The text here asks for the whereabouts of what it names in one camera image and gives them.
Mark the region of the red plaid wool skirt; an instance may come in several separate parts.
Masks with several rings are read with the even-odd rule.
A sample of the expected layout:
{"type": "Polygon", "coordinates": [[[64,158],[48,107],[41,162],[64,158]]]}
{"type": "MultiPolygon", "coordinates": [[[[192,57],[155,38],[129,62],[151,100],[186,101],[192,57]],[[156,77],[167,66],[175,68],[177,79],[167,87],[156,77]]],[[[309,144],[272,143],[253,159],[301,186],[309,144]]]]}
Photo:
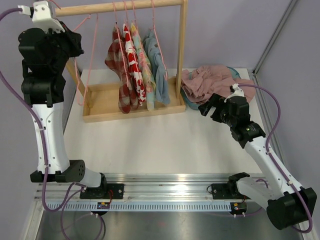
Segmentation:
{"type": "Polygon", "coordinates": [[[125,43],[121,31],[114,27],[112,30],[112,43],[108,48],[104,60],[106,66],[119,78],[118,108],[123,114],[138,108],[138,97],[133,86],[132,76],[129,72],[128,59],[125,52],[125,43]]]}

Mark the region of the blue denim skirt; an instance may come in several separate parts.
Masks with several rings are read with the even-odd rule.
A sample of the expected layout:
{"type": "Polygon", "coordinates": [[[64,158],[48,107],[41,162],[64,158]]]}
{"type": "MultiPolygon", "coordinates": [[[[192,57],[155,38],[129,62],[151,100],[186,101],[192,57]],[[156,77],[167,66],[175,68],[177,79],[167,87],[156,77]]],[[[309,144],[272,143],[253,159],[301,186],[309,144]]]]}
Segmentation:
{"type": "Polygon", "coordinates": [[[158,102],[168,105],[171,103],[169,84],[165,79],[165,65],[162,61],[162,55],[155,33],[149,29],[142,43],[151,64],[151,71],[155,81],[155,98],[158,102]]]}

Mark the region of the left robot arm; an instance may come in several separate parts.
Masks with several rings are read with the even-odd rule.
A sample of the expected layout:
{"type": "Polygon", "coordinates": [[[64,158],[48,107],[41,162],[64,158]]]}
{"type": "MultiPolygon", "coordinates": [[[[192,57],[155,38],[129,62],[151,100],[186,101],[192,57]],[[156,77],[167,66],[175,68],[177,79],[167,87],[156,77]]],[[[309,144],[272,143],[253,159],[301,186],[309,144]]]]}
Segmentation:
{"type": "Polygon", "coordinates": [[[37,169],[30,174],[33,183],[78,183],[86,186],[81,199],[102,199],[109,187],[103,173],[86,168],[81,159],[67,156],[63,134],[63,71],[70,58],[83,54],[81,35],[60,21],[61,30],[29,28],[19,37],[23,57],[21,91],[34,121],[38,148],[37,169]]]}

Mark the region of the pink ruffled skirt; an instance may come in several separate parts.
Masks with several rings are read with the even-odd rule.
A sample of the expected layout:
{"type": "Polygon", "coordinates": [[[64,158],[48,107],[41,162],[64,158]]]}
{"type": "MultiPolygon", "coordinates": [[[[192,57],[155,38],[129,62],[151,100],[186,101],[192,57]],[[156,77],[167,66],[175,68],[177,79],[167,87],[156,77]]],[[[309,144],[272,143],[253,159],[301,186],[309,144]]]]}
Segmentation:
{"type": "Polygon", "coordinates": [[[230,86],[234,84],[253,85],[254,82],[233,77],[232,70],[224,65],[203,65],[181,73],[181,91],[189,102],[197,105],[207,102],[212,94],[228,97],[230,86]]]}

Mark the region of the red heart print skirt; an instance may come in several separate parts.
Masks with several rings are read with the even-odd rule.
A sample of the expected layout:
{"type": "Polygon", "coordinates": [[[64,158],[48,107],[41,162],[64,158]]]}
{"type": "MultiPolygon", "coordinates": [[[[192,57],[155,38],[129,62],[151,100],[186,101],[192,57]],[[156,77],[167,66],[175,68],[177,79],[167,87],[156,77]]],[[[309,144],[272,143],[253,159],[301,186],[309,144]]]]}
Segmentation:
{"type": "Polygon", "coordinates": [[[144,84],[142,72],[139,68],[139,59],[136,48],[133,43],[128,26],[124,23],[122,25],[122,33],[125,44],[125,54],[128,60],[128,70],[131,75],[133,86],[136,91],[138,106],[142,106],[147,100],[146,87],[144,84]]]}

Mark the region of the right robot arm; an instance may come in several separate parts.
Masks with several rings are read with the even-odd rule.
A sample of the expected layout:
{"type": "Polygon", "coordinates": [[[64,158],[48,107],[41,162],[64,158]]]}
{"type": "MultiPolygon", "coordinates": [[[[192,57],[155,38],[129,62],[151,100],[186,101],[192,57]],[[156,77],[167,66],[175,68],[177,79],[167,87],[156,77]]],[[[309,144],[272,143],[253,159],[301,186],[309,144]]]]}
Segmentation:
{"type": "Polygon", "coordinates": [[[304,188],[285,168],[267,142],[263,129],[251,120],[246,98],[239,95],[225,98],[214,93],[198,110],[206,116],[211,108],[215,108],[211,119],[229,126],[233,139],[253,158],[269,185],[263,187],[248,173],[241,172],[228,178],[228,195],[256,202],[278,230],[311,222],[316,192],[311,187],[304,188]]]}

